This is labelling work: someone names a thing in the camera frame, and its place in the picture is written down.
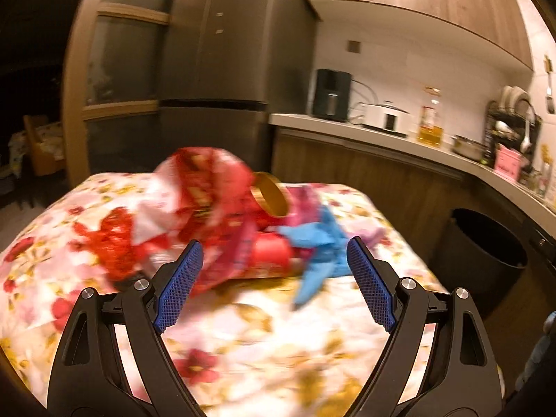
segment floral tablecloth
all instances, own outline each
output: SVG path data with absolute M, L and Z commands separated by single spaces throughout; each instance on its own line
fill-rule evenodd
M 35 128 L 41 138 L 41 149 L 54 155 L 55 160 L 64 159 L 64 146 L 62 137 L 62 124 L 54 122 L 52 124 L 41 125 Z M 25 130 L 12 135 L 8 143 L 9 147 L 9 166 L 13 173 L 18 177 L 21 174 L 21 162 L 23 156 L 27 154 L 27 134 Z
M 150 174 L 99 174 L 49 207 L 0 255 L 0 345 L 32 393 L 46 403 L 52 361 L 79 291 L 113 292 L 96 256 L 72 249 L 72 223 L 89 227 L 118 206 L 137 210 Z M 386 236 L 374 255 L 398 275 L 442 290 L 422 260 L 360 192 L 314 185 L 348 235 L 374 221 Z M 340 417 L 371 374 L 388 334 L 373 321 L 351 276 L 329 279 L 303 308 L 291 301 L 297 277 L 229 281 L 188 300 L 163 340 L 177 370 L 209 417 Z M 116 327 L 135 396 L 148 400 L 126 331 Z M 427 325 L 401 398 L 415 396 L 434 326 Z

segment trash can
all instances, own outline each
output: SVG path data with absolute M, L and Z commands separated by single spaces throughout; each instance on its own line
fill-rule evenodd
M 526 265 L 527 253 L 510 230 L 482 213 L 456 208 L 429 267 L 448 292 L 466 288 L 485 318 Z

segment glass door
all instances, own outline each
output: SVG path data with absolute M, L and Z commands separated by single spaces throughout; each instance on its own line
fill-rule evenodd
M 74 187 L 146 172 L 161 151 L 156 83 L 173 0 L 81 0 L 66 50 L 62 125 Z

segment wooden door frame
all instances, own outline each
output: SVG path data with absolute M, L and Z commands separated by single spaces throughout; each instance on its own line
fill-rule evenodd
M 168 25 L 167 13 L 102 0 L 80 0 L 69 34 L 62 79 L 62 128 L 68 180 L 72 188 L 91 175 L 85 121 L 158 109 L 157 100 L 85 106 L 91 45 L 99 16 Z

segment refrigerator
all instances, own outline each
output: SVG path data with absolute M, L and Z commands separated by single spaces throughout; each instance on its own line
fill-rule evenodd
M 167 148 L 270 169 L 270 113 L 304 113 L 318 18 L 306 0 L 174 0 L 158 95 Z

